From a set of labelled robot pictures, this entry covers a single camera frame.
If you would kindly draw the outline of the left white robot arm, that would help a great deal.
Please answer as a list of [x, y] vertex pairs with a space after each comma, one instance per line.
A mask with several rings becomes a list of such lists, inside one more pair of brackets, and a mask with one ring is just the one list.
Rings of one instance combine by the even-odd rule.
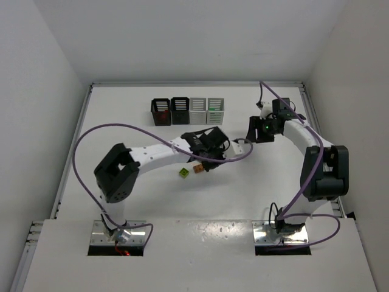
[[128, 148], [123, 143], [113, 146], [94, 170], [98, 188], [102, 193], [102, 221], [110, 236], [117, 225], [126, 226], [120, 202], [129, 197], [136, 179], [154, 169], [171, 164], [195, 161], [197, 156], [204, 170], [219, 166], [214, 160], [225, 160], [228, 137], [219, 127], [184, 133], [169, 141], [146, 147]]

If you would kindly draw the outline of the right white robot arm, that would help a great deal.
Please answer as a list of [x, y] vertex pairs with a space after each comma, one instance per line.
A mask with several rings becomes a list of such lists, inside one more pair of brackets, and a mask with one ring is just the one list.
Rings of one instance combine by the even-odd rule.
[[259, 101], [260, 115], [250, 117], [246, 136], [260, 144], [273, 142], [276, 135], [282, 135], [304, 156], [300, 190], [277, 211], [272, 226], [277, 233], [286, 234], [299, 231], [319, 207], [346, 195], [349, 189], [348, 149], [322, 138], [291, 104], [289, 98]]

